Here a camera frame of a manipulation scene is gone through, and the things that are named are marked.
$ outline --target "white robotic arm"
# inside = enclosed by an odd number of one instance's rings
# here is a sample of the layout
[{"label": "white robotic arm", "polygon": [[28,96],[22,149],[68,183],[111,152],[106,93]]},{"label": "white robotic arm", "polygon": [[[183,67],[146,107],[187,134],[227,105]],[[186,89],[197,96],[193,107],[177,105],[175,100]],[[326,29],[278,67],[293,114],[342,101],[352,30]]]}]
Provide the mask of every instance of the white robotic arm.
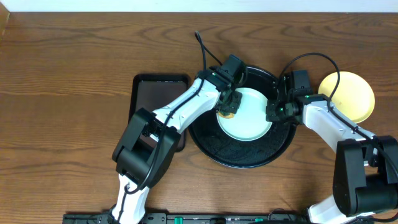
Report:
[{"label": "white robotic arm", "polygon": [[[335,112],[339,114],[351,125],[355,124],[348,119],[345,115],[340,113],[337,109]],[[354,139],[356,141],[365,140],[358,133],[345,125],[336,116],[334,116],[328,109],[327,101],[315,101],[304,106],[303,110],[303,122],[306,127],[314,130],[333,150],[336,152],[337,142],[345,139]],[[374,136],[373,133],[359,128],[363,133],[366,133],[370,138]],[[373,215],[374,212],[362,213],[357,216],[368,216]],[[342,214],[337,207],[333,195],[329,196],[323,202],[316,205],[312,205],[308,209],[308,216],[313,223],[324,223],[324,224],[334,224],[334,223],[347,223],[353,219],[353,217],[347,217]]]},{"label": "white robotic arm", "polygon": [[[186,100],[188,97],[195,94],[196,90],[199,88],[202,79],[197,78],[192,86],[176,100],[169,103],[161,109],[153,111],[156,114],[156,119],[164,123],[169,113],[178,106],[181,102]],[[206,111],[213,109],[220,97],[220,92],[216,89],[216,86],[211,84],[209,81],[204,80],[203,86],[200,92],[194,96],[189,102],[181,106],[170,121],[167,123],[168,127],[175,127],[178,133],[182,133],[195,119],[197,119],[201,114]],[[158,137],[151,134],[151,138],[158,141]],[[124,195],[124,186],[128,185],[129,189],[134,190],[137,184],[134,183],[126,175],[119,174],[120,180],[120,191],[118,196],[118,202],[112,210],[112,216],[115,220],[119,218],[122,214],[119,222],[135,224],[145,215],[145,201],[149,193],[149,188],[145,187],[142,190],[134,194]]]},{"label": "white robotic arm", "polygon": [[[133,115],[113,154],[113,160],[118,163],[120,191],[111,212],[112,222],[135,224],[143,218],[149,189],[167,170],[180,134],[201,114],[213,108],[224,114],[235,113],[242,94],[234,89],[243,80],[245,71],[245,64],[230,55],[221,67],[201,71],[193,85],[173,102],[152,113],[141,109]],[[142,156],[145,146],[139,136],[146,134],[159,142],[164,124],[166,134],[159,147],[160,159],[154,159],[154,153],[149,157]],[[156,162],[154,174],[150,171],[153,161]],[[145,183],[146,179],[151,180],[149,184]],[[130,192],[143,183],[143,188],[127,194],[127,190]]]}]

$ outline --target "robotic arm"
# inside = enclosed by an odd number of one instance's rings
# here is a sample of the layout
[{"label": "robotic arm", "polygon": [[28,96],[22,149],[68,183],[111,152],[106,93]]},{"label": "robotic arm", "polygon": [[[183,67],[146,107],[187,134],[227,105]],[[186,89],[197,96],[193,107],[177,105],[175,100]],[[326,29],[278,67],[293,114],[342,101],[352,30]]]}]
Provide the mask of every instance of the robotic arm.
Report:
[{"label": "robotic arm", "polygon": [[[333,195],[308,209],[310,221],[348,223],[358,216],[397,208],[397,176],[371,141],[377,141],[395,166],[398,142],[391,136],[375,136],[337,109],[332,113],[328,100],[325,95],[313,94],[306,71],[296,71],[284,76],[279,98],[267,106],[267,120],[304,124],[336,153]],[[377,174],[366,175],[364,166],[378,167]]]},{"label": "robotic arm", "polygon": [[[245,72],[246,65],[230,55],[221,67],[200,71],[193,85],[170,104],[152,113],[142,108],[132,116],[112,156],[117,162],[120,191],[118,202],[108,218],[110,223],[138,223],[143,218],[149,189],[158,183],[169,168],[180,134],[201,114],[213,108],[224,115],[235,114],[242,98],[235,88],[243,82]],[[159,155],[154,168],[150,170],[155,150],[139,137],[150,136],[158,141],[164,128]],[[136,193],[126,193],[142,183],[144,186]]]},{"label": "robotic arm", "polygon": [[[242,97],[235,88],[244,82],[245,71],[246,65],[230,55],[221,67],[200,71],[190,89],[175,101],[152,113],[140,109],[134,114],[112,156],[117,162],[120,192],[108,217],[110,223],[139,223],[145,214],[149,189],[168,169],[180,133],[208,110],[216,109],[225,116],[235,114]],[[359,215],[397,208],[397,177],[369,142],[377,140],[398,166],[398,143],[394,138],[377,138],[360,127],[352,130],[350,126],[356,126],[352,121],[336,109],[331,113],[325,95],[313,94],[306,71],[285,74],[278,92],[278,99],[268,100],[267,120],[306,125],[336,152],[333,195],[308,209],[311,222],[346,223]],[[141,141],[140,136],[157,141],[162,131],[165,134],[158,158],[154,159],[155,150]],[[364,166],[378,167],[377,174],[366,176]],[[127,193],[137,187],[135,194]]]}]

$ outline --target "yellow bowl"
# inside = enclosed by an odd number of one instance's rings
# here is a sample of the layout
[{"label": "yellow bowl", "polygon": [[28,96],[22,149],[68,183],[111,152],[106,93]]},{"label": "yellow bowl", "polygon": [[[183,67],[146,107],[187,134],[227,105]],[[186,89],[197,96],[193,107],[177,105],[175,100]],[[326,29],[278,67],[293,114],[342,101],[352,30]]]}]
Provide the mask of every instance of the yellow bowl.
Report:
[{"label": "yellow bowl", "polygon": [[[336,72],[328,75],[321,82],[318,93],[330,96],[336,82]],[[374,109],[374,93],[371,86],[359,75],[351,72],[340,72],[340,84],[331,101],[355,123],[364,121]]]}]

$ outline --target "wire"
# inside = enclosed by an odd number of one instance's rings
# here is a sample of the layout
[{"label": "wire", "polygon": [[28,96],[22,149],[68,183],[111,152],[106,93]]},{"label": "wire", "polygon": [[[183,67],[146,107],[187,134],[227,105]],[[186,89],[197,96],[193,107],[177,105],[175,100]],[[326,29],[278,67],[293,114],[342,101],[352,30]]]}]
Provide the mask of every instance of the wire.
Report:
[{"label": "wire", "polygon": [[[195,37],[197,38],[197,40],[199,41],[199,43],[202,42],[202,41],[201,41],[201,38],[200,38],[199,31],[195,31]],[[223,64],[221,63],[221,61],[218,60],[218,58],[217,58],[216,56],[214,56],[214,55],[207,49],[206,46],[203,45],[203,48],[207,51],[207,53],[210,54],[210,56],[212,56],[212,57],[219,63],[219,65],[223,65]]]},{"label": "wire", "polygon": [[[195,31],[195,37],[196,37],[197,40],[199,41],[200,48],[201,48],[201,52],[202,52],[202,56],[203,56],[203,69],[206,70],[206,68],[207,68],[207,67],[206,67],[206,53],[205,53],[206,47],[205,47],[205,45],[203,44],[203,42],[202,42],[202,40],[201,40],[201,37],[200,37],[200,33],[199,33],[198,31]],[[207,52],[215,58],[215,56],[214,56],[213,54],[211,54],[209,50],[207,50]],[[149,177],[151,176],[152,171],[154,170],[154,167],[155,167],[155,165],[156,165],[157,158],[158,158],[158,156],[159,156],[160,146],[162,145],[162,141],[163,141],[164,135],[165,135],[165,133],[166,133],[167,123],[169,122],[170,118],[172,118],[173,114],[174,114],[178,109],[180,109],[181,106],[183,106],[185,103],[187,103],[188,101],[190,101],[192,98],[194,98],[196,95],[199,94],[200,90],[201,90],[202,87],[203,87],[204,82],[205,82],[205,79],[203,78],[203,79],[201,80],[200,85],[199,85],[199,87],[197,88],[197,90],[196,90],[190,97],[188,97],[188,98],[187,98],[186,100],[184,100],[182,103],[180,103],[179,105],[177,105],[177,106],[167,115],[166,120],[164,121],[164,124],[163,124],[163,127],[162,127],[162,131],[160,132],[159,140],[158,140],[158,142],[157,142],[157,144],[156,144],[156,148],[154,149],[154,150],[155,150],[154,157],[153,157],[153,159],[152,159],[152,162],[151,162],[151,164],[150,164],[149,170],[148,170],[148,172],[147,172],[147,175],[146,175],[144,181],[142,181],[141,184],[138,185],[138,186],[136,187],[136,189],[134,189],[133,191],[129,191],[129,189],[128,189],[128,184],[124,186],[124,195],[123,195],[123,199],[122,199],[122,202],[121,202],[121,209],[120,209],[120,212],[119,212],[118,222],[120,221],[120,218],[121,218],[122,213],[123,213],[124,201],[126,200],[126,196],[127,196],[127,195],[132,195],[132,194],[137,193],[138,191],[142,190],[142,189],[147,185],[147,182],[148,182],[148,180],[149,180]]]},{"label": "wire", "polygon": [[120,223],[120,218],[122,217],[122,214],[124,212],[123,209],[124,209],[124,202],[126,201],[126,196],[127,196],[127,192],[126,192],[127,186],[128,186],[128,184],[126,184],[126,186],[124,186],[124,194],[123,194],[122,204],[121,204],[120,211],[119,211],[118,223]]},{"label": "wire", "polygon": [[249,69],[248,69],[248,67],[246,67],[245,70],[244,70],[244,73],[243,73],[242,82],[239,83],[239,84],[236,86],[236,88],[242,87],[242,86],[247,82],[248,77],[249,77]]},{"label": "wire", "polygon": [[[280,73],[278,85],[281,83],[282,77],[284,76],[284,73],[286,72],[286,70],[287,70],[296,60],[298,60],[298,59],[300,59],[300,58],[302,58],[302,57],[310,56],[310,55],[317,55],[317,56],[321,56],[321,57],[324,57],[324,58],[328,59],[328,60],[333,64],[333,66],[335,67],[336,72],[337,72],[337,82],[336,82],[336,85],[335,85],[333,91],[331,92],[331,94],[330,94],[330,96],[329,96],[329,99],[328,99],[328,102],[327,102],[328,110],[329,110],[334,116],[336,116],[341,122],[343,122],[345,125],[347,125],[347,127],[351,128],[351,129],[353,130],[354,133],[357,132],[360,136],[362,136],[362,137],[365,138],[368,142],[370,142],[370,143],[372,144],[372,146],[373,146],[374,148],[377,149],[378,153],[380,153],[380,155],[390,164],[390,166],[392,167],[392,170],[393,170],[394,174],[395,174],[395,175],[397,176],[397,178],[398,178],[398,168],[397,168],[396,165],[393,163],[392,159],[388,156],[388,154],[386,154],[386,152],[384,152],[384,151],[380,148],[379,144],[376,144],[376,143],[374,142],[374,141],[377,139],[377,136],[373,136],[373,139],[371,139],[369,136],[367,136],[366,134],[364,134],[362,131],[359,130],[359,126],[353,126],[353,125],[351,125],[349,122],[347,122],[345,119],[343,119],[340,115],[338,115],[338,114],[333,110],[334,107],[330,106],[331,99],[332,99],[333,95],[335,94],[335,92],[336,92],[336,90],[337,90],[337,88],[338,88],[338,85],[339,85],[339,83],[340,83],[340,70],[339,70],[339,68],[338,68],[338,66],[337,66],[337,64],[336,64],[336,62],[333,61],[329,56],[327,56],[327,55],[325,55],[325,54],[322,54],[322,53],[312,52],[312,53],[307,53],[307,54],[303,54],[303,55],[300,55],[300,56],[298,56],[298,57],[295,57],[293,60],[291,60],[291,61],[285,66],[285,68],[284,68],[284,69],[282,70],[282,72]],[[371,221],[371,222],[388,223],[388,222],[393,222],[393,221],[398,220],[398,212],[397,212],[397,214],[395,214],[393,217],[387,218],[387,219],[379,219],[379,218],[373,218],[373,217],[357,217],[357,219],[358,219],[358,220]]]}]

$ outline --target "table surface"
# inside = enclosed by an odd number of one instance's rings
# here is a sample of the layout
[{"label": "table surface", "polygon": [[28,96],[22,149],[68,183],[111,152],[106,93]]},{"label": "table surface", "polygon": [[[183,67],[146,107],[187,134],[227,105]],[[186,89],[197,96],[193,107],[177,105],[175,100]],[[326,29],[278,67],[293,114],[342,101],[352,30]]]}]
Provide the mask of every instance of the table surface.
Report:
[{"label": "table surface", "polygon": [[[0,43],[1,222],[60,223],[64,213],[114,205],[111,154],[127,125],[132,79],[146,72],[193,78],[202,66],[195,30],[221,60],[235,54],[275,74],[300,54],[328,54],[373,88],[376,107],[361,126],[398,137],[398,14],[12,13]],[[315,90],[334,71],[317,57],[292,68],[307,69]],[[331,195],[334,160],[303,126],[283,155],[255,169],[219,165],[188,136],[146,206],[301,210]]]}]

